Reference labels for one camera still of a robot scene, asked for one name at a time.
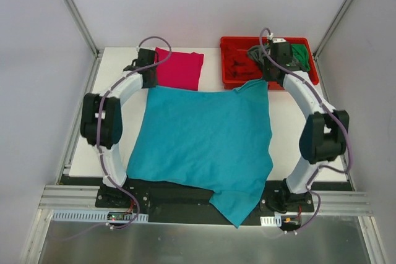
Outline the teal t shirt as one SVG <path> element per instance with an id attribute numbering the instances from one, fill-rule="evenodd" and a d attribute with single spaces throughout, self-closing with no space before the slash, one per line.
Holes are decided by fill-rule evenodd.
<path id="1" fill-rule="evenodd" d="M 259 203 L 273 168 L 267 83 L 225 92 L 148 91 L 127 176 L 212 191 L 210 203 L 240 226 Z"/>

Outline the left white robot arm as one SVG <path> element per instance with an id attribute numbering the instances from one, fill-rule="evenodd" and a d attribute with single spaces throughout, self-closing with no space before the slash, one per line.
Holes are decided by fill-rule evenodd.
<path id="1" fill-rule="evenodd" d="M 158 53 L 141 48 L 120 78 L 100 93 L 87 93 L 83 98 L 80 134 L 97 154 L 103 188 L 111 188 L 109 200 L 118 208 L 126 207 L 131 193 L 123 186 L 127 181 L 121 161 L 119 142 L 123 134 L 122 106 L 137 91 L 157 86 Z"/>

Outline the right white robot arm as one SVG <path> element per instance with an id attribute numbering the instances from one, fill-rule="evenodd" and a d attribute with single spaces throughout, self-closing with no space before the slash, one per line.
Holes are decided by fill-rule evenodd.
<path id="1" fill-rule="evenodd" d="M 282 180 L 278 192 L 266 202 L 268 209 L 279 213 L 293 211 L 307 202 L 311 184 L 323 168 L 347 150 L 349 115 L 337 110 L 320 95 L 309 75 L 293 65 L 292 47 L 283 38 L 268 40 L 264 49 L 263 78 L 277 82 L 299 106 L 306 123 L 299 139 L 298 163 Z"/>

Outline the grey t shirt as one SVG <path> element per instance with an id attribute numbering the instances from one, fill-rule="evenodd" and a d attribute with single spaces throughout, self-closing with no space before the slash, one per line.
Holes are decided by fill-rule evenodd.
<path id="1" fill-rule="evenodd" d="M 247 57 L 253 60 L 258 66 L 265 66 L 265 62 L 267 60 L 267 56 L 264 53 L 270 53 L 270 45 L 265 44 L 264 50 L 261 45 L 256 45 L 247 50 Z"/>

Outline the folded magenta t shirt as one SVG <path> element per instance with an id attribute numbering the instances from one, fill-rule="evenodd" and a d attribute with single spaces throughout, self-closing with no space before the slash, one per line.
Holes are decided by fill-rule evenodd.
<path id="1" fill-rule="evenodd" d="M 204 54 L 173 51 L 169 59 L 157 67 L 158 84 L 185 90 L 198 91 L 204 64 Z"/>

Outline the dark red t shirt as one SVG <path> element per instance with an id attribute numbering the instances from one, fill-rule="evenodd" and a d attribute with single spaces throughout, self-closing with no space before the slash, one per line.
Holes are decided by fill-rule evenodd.
<path id="1" fill-rule="evenodd" d="M 260 79 L 262 72 L 258 65 L 247 57 L 246 49 L 238 49 L 235 45 L 222 43 L 222 69 L 227 80 Z"/>

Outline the red plastic bin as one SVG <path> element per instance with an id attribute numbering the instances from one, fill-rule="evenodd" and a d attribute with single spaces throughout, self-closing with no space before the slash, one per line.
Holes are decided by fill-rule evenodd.
<path id="1" fill-rule="evenodd" d="M 313 85 L 319 84 L 319 76 L 312 58 L 309 42 L 303 37 L 286 37 L 292 45 L 293 55 L 308 72 Z M 222 82 L 224 88 L 231 90 L 245 82 L 262 78 L 259 66 L 248 57 L 248 50 L 259 45 L 256 36 L 223 36 L 220 39 Z"/>

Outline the green t shirt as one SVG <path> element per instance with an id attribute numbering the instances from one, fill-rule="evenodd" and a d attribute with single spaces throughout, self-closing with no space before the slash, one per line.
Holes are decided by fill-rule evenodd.
<path id="1" fill-rule="evenodd" d="M 302 70 L 305 72 L 309 72 L 311 70 L 311 66 L 309 64 L 309 52 L 307 47 L 302 44 L 292 44 L 292 69 L 293 70 Z"/>

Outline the left aluminium frame post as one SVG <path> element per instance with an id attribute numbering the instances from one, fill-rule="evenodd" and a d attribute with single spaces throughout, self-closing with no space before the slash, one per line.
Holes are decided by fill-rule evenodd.
<path id="1" fill-rule="evenodd" d="M 89 47 L 90 51 L 95 57 L 100 55 L 100 49 L 94 42 L 92 34 L 90 33 L 88 26 L 86 25 L 76 3 L 74 0 L 63 0 L 73 21 L 75 22 L 77 29 L 82 35 L 86 45 Z"/>

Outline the aluminium frame post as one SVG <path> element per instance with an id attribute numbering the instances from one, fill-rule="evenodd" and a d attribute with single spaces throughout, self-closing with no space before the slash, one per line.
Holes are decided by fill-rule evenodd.
<path id="1" fill-rule="evenodd" d="M 318 59 L 321 53 L 323 52 L 325 46 L 330 41 L 331 37 L 334 35 L 336 29 L 340 25 L 341 21 L 343 20 L 344 16 L 348 12 L 349 8 L 353 4 L 354 0 L 343 0 L 341 6 L 339 7 L 337 13 L 333 17 L 329 27 L 324 33 L 324 36 L 320 40 L 317 48 L 313 52 L 314 60 Z"/>
<path id="2" fill-rule="evenodd" d="M 75 22 L 77 29 L 82 35 L 86 45 L 89 47 L 90 51 L 95 57 L 100 55 L 100 49 L 94 42 L 92 34 L 90 33 L 88 26 L 86 25 L 76 3 L 74 0 L 63 0 L 73 21 Z"/>

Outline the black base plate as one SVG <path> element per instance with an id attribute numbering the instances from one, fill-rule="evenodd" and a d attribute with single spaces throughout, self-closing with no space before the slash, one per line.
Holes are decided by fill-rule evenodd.
<path id="1" fill-rule="evenodd" d="M 124 186 L 138 201 L 140 214 L 148 215 L 151 223 L 181 223 L 181 224 L 213 224 L 230 225 L 231 223 L 209 202 L 213 191 L 172 184 L 169 182 L 146 182 L 129 180 Z M 265 189 L 257 205 L 249 212 L 242 222 L 242 226 L 258 226 L 261 217 L 273 216 L 276 213 L 267 208 L 267 202 L 275 204 L 275 198 L 280 197 L 279 190 L 283 187 L 281 181 L 267 181 Z M 286 200 L 284 210 L 294 217 L 302 213 L 313 213 L 313 199 L 309 193 L 298 194 L 297 198 L 291 195 Z M 129 207 L 132 205 L 137 211 L 137 205 L 130 196 L 114 189 L 101 185 L 95 200 L 95 207 L 114 209 L 113 212 L 131 215 Z"/>

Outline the right aluminium frame post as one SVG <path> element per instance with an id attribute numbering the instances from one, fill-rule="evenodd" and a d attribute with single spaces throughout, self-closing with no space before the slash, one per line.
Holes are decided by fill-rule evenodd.
<path id="1" fill-rule="evenodd" d="M 324 36 L 320 40 L 317 48 L 313 52 L 314 60 L 318 59 L 321 53 L 323 52 L 325 46 L 330 41 L 331 37 L 334 35 L 336 29 L 340 25 L 341 21 L 343 20 L 344 16 L 348 12 L 349 8 L 353 4 L 354 0 L 343 0 L 341 6 L 339 7 L 337 13 L 333 17 L 329 27 L 324 33 Z"/>

